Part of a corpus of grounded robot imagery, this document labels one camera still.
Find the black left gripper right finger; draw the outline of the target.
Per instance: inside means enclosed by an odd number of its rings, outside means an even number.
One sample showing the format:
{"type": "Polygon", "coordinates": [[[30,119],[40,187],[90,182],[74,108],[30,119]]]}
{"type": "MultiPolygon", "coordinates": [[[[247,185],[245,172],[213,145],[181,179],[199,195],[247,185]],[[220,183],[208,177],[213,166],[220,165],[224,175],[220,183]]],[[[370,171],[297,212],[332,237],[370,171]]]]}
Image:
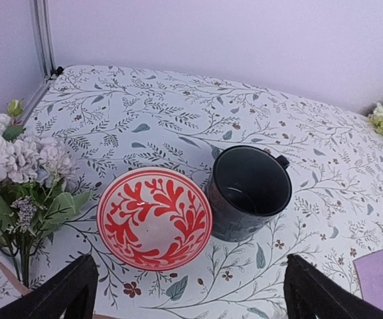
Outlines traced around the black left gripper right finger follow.
{"type": "Polygon", "coordinates": [[[341,288],[299,255],[287,256],[284,298],[289,318],[383,318],[383,310],[341,288]]]}

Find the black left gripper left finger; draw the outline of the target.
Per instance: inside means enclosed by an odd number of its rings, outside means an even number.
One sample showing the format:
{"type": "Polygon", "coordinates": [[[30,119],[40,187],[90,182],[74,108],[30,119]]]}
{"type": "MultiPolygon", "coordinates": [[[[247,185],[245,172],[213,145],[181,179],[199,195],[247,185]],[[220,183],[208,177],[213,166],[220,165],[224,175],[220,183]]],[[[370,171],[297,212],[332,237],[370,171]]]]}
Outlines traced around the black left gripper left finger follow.
{"type": "Polygon", "coordinates": [[[36,290],[0,308],[0,318],[92,318],[98,270],[82,255],[36,290]]]}

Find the red patterned ceramic bowl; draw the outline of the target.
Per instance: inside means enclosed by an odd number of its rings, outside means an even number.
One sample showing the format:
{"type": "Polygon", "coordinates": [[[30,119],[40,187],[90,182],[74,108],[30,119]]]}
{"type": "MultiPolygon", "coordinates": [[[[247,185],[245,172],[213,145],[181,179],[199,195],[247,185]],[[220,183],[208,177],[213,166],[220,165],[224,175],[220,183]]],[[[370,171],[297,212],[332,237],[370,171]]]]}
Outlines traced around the red patterned ceramic bowl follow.
{"type": "Polygon", "coordinates": [[[141,270],[167,271],[203,252],[213,218],[206,195],[193,180],[171,169],[143,167],[106,187],[96,223],[117,259],[141,270]]]}

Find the lilac white flower bouquet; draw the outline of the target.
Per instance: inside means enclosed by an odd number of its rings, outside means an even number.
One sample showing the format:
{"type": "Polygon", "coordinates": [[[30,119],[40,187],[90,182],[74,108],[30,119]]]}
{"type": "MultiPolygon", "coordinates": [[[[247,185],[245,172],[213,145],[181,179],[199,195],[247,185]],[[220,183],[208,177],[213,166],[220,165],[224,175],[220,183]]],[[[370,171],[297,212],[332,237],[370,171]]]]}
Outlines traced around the lilac white flower bouquet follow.
{"type": "Polygon", "coordinates": [[[72,189],[76,164],[64,143],[27,134],[18,121],[22,113],[23,103],[12,100],[0,114],[0,252],[21,283],[18,299],[34,291],[32,257],[93,196],[72,189]]]}

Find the dark grey metal mug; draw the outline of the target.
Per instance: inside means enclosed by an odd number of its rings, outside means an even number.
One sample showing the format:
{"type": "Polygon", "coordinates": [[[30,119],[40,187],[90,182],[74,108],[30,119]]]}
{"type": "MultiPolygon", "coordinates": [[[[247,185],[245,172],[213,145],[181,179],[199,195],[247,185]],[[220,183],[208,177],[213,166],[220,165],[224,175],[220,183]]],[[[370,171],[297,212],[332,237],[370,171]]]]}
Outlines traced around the dark grey metal mug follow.
{"type": "Polygon", "coordinates": [[[252,146],[234,146],[217,156],[205,187],[212,236],[226,242],[249,239],[279,215],[292,196],[289,161],[252,146]]]}

